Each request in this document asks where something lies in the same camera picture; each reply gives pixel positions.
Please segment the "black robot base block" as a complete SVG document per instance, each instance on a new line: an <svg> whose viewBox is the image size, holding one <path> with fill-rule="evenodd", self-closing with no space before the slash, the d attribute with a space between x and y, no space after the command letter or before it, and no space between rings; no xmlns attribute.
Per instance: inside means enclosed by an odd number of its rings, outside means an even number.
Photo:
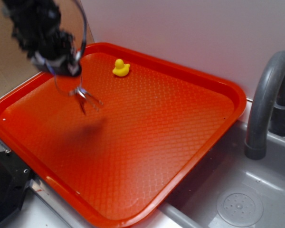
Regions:
<svg viewBox="0 0 285 228"><path fill-rule="evenodd" d="M0 152L0 226L21 211L32 176L15 152Z"/></svg>

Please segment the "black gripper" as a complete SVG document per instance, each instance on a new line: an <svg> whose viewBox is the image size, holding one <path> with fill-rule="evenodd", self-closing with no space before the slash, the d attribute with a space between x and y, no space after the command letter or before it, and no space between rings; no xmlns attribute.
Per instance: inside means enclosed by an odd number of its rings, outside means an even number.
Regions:
<svg viewBox="0 0 285 228"><path fill-rule="evenodd" d="M11 36L39 70L60 76L79 76L82 51L72 34L61 30L61 12L52 0L5 0L3 14L13 23Z"/></svg>

